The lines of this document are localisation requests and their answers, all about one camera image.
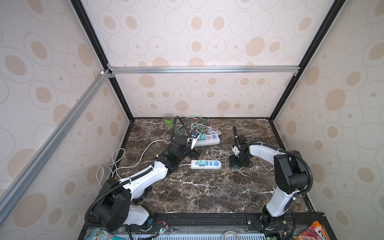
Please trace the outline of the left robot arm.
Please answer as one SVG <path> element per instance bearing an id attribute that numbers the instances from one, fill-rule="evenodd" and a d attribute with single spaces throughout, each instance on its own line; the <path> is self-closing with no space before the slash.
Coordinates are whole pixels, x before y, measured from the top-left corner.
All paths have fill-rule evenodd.
<path id="1" fill-rule="evenodd" d="M 196 130 L 171 136 L 167 148 L 156 155 L 147 168 L 125 179 L 108 179 L 85 213 L 86 225 L 104 227 L 109 232 L 123 225 L 148 230 L 153 224 L 153 216 L 138 203 L 147 196 L 153 183 L 175 172 L 186 157 L 199 158 L 201 150 L 195 149 L 199 136 Z"/>

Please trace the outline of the multicolour white power strip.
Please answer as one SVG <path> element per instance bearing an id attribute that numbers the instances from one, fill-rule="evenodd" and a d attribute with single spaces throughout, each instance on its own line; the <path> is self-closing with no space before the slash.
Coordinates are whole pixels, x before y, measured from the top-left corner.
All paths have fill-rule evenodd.
<path id="1" fill-rule="evenodd" d="M 212 145 L 218 145 L 219 143 L 220 143 L 220 138 L 218 134 L 208 134 L 206 140 L 201 141 L 199 139 L 195 146 L 196 147 L 212 146 Z"/>

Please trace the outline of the blue white power strip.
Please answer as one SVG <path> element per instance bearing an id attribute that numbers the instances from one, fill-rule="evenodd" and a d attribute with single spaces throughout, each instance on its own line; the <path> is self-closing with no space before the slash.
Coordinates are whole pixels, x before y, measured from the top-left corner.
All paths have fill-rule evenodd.
<path id="1" fill-rule="evenodd" d="M 194 170 L 219 170 L 222 167 L 222 164 L 220 161 L 216 160 L 205 160 L 206 166 L 199 167 L 198 162 L 199 160 L 191 160 L 191 169 Z"/>

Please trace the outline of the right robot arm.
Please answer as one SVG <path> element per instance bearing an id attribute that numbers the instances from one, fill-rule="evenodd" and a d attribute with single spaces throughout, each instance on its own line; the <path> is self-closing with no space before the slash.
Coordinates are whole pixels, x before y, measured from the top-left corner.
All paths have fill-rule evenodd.
<path id="1" fill-rule="evenodd" d="M 311 190 L 314 181 L 312 171 L 298 151 L 286 151 L 263 142 L 248 141 L 244 135 L 238 134 L 236 126 L 233 126 L 233 133 L 235 143 L 229 158 L 231 168 L 250 168 L 253 165 L 252 156 L 274 166 L 277 188 L 261 214 L 261 223 L 268 229 L 282 218 L 298 196 Z"/>

